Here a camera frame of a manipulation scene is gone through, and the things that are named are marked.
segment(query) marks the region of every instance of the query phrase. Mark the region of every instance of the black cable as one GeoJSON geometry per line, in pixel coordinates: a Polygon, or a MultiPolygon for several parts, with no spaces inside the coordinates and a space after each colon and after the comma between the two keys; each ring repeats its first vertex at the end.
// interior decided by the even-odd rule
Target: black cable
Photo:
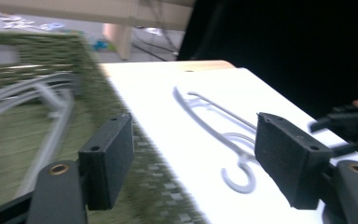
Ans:
{"type": "MultiPolygon", "coordinates": [[[[149,40],[149,42],[150,42],[150,43],[154,43],[155,39],[156,39],[156,35],[151,35],[151,36],[150,36],[150,40],[149,40]]],[[[153,46],[149,45],[150,62],[153,62],[153,57],[151,57],[151,55],[152,55],[152,54],[154,54],[154,53],[153,53],[153,48],[152,48],[152,47],[153,47],[153,46]]]]}
{"type": "Polygon", "coordinates": [[[154,45],[154,44],[148,43],[147,41],[143,40],[140,36],[138,36],[138,34],[137,34],[136,31],[133,32],[133,33],[134,33],[135,38],[137,38],[139,41],[143,42],[143,43],[146,44],[146,45],[153,46],[153,47],[158,48],[158,49],[164,49],[164,50],[167,50],[167,51],[169,51],[169,52],[171,52],[171,53],[175,53],[174,50],[167,49],[167,48],[164,48],[164,47],[162,47],[162,46],[158,46],[158,45],[154,45]]]}
{"type": "MultiPolygon", "coordinates": [[[[160,26],[164,38],[168,41],[168,43],[170,44],[170,46],[171,46],[174,50],[178,51],[179,48],[177,48],[177,47],[173,44],[172,40],[171,40],[170,37],[168,36],[167,29],[165,28],[164,21],[160,18],[159,14],[155,11],[155,9],[154,9],[154,7],[153,7],[153,3],[151,2],[151,0],[145,0],[145,1],[146,1],[147,4],[149,5],[149,8],[150,8],[150,10],[151,10],[153,16],[155,17],[157,24],[160,26]]],[[[161,5],[162,5],[161,0],[159,0],[160,13],[162,14],[162,17],[163,17],[162,6],[161,6],[161,5]]]]}
{"type": "Polygon", "coordinates": [[[159,57],[158,55],[156,55],[156,54],[154,54],[154,53],[152,53],[152,52],[150,52],[150,51],[148,51],[148,50],[146,50],[146,49],[143,49],[143,48],[137,46],[137,45],[134,44],[134,43],[132,43],[132,45],[133,45],[136,49],[139,49],[139,50],[141,50],[141,51],[143,51],[143,52],[145,52],[145,53],[148,53],[148,54],[150,54],[151,56],[162,60],[163,62],[167,62],[167,61],[168,61],[168,60],[165,60],[165,59],[159,57]]]}

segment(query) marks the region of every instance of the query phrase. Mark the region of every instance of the white table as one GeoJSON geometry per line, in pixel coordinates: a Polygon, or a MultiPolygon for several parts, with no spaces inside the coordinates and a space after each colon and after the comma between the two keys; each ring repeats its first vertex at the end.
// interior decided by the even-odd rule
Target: white table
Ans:
{"type": "MultiPolygon", "coordinates": [[[[234,181],[246,183],[245,174],[237,167],[236,154],[206,133],[172,96],[175,86],[182,92],[196,91],[254,125],[256,113],[266,112],[286,118],[308,132],[313,118],[250,71],[227,68],[182,72],[170,69],[166,63],[112,65],[106,66],[105,71],[112,87],[211,223],[322,223],[323,203],[316,211],[290,208],[259,165],[250,164],[257,181],[254,192],[239,194],[230,189],[220,175],[223,167],[234,181]]],[[[219,132],[255,136],[205,107],[197,107],[195,111],[219,132]]],[[[343,143],[330,132],[314,137],[327,146],[343,143]]],[[[349,157],[358,160],[358,155],[349,157]]]]}

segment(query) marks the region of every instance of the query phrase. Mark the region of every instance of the green fabric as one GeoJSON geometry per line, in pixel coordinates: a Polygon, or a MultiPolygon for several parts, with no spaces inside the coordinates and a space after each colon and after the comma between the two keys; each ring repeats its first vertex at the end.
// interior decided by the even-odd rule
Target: green fabric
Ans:
{"type": "MultiPolygon", "coordinates": [[[[76,160],[78,150],[110,117],[128,113],[79,35],[0,33],[0,45],[14,46],[20,61],[0,64],[0,88],[24,79],[72,72],[82,79],[74,118],[57,160],[76,160]]],[[[0,115],[0,204],[10,201],[51,119],[32,102],[0,115]]],[[[205,223],[146,135],[133,122],[135,159],[111,211],[89,212],[89,223],[205,223]]]]}

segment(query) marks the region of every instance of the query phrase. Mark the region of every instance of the floor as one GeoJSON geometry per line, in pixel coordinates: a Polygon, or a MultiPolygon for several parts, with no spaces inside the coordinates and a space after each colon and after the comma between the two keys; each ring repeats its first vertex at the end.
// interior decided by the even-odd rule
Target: floor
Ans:
{"type": "MultiPolygon", "coordinates": [[[[52,24],[58,22],[63,24],[63,29],[79,31],[90,43],[95,43],[96,40],[103,38],[103,24],[90,21],[72,21],[56,18],[45,18],[28,15],[16,15],[23,19],[34,21],[34,26],[43,24],[52,24]]],[[[136,62],[161,62],[161,61],[175,61],[178,49],[182,43],[185,32],[168,30],[166,35],[155,35],[147,32],[146,28],[136,28],[132,30],[132,45],[131,56],[128,60],[121,60],[116,53],[109,49],[101,49],[96,52],[99,63],[136,63],[136,62]]],[[[10,49],[2,49],[0,47],[0,60],[10,58],[10,49]]]]}

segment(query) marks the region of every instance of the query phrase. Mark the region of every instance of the gray wire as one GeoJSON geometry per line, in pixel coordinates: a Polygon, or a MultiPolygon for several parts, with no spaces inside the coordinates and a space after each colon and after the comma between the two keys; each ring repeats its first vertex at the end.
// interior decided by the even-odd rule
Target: gray wire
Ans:
{"type": "Polygon", "coordinates": [[[243,138],[245,140],[250,141],[253,143],[255,140],[252,138],[244,135],[244,134],[233,134],[233,133],[224,133],[220,134],[217,131],[215,131],[211,126],[209,126],[205,121],[203,121],[197,114],[187,105],[184,98],[182,98],[181,94],[179,93],[179,90],[177,90],[176,87],[173,88],[173,97],[175,98],[176,102],[185,110],[185,112],[193,119],[195,120],[205,131],[207,131],[209,134],[211,134],[214,138],[219,140],[222,144],[230,148],[231,150],[235,151],[237,155],[239,156],[238,159],[238,166],[246,173],[248,176],[248,184],[245,186],[238,185],[231,181],[228,177],[226,168],[223,168],[221,170],[221,176],[225,183],[234,191],[237,191],[238,193],[251,193],[255,190],[255,174],[252,171],[252,168],[248,166],[246,163],[247,161],[255,161],[255,156],[248,153],[247,151],[241,149],[236,144],[229,141],[227,138],[225,138],[224,135],[229,136],[236,136],[243,138]]]}
{"type": "Polygon", "coordinates": [[[196,93],[196,92],[194,92],[194,91],[190,91],[188,94],[189,94],[189,95],[194,95],[194,96],[199,97],[199,98],[202,99],[203,101],[206,101],[206,102],[208,102],[209,104],[214,105],[215,107],[219,108],[219,109],[222,110],[223,112],[229,114],[229,115],[230,115],[231,117],[233,117],[234,119],[237,119],[237,120],[239,120],[240,122],[246,124],[247,126],[249,126],[250,128],[252,128],[253,130],[255,130],[255,131],[257,130],[257,127],[254,126],[251,122],[249,122],[249,121],[247,121],[247,120],[245,120],[245,119],[242,119],[240,116],[235,115],[235,114],[232,113],[231,111],[229,111],[229,110],[225,109],[224,107],[222,107],[221,105],[218,105],[217,103],[215,103],[215,102],[213,102],[213,101],[207,99],[206,97],[204,97],[204,96],[202,96],[202,95],[200,95],[200,94],[198,94],[198,93],[196,93]]]}

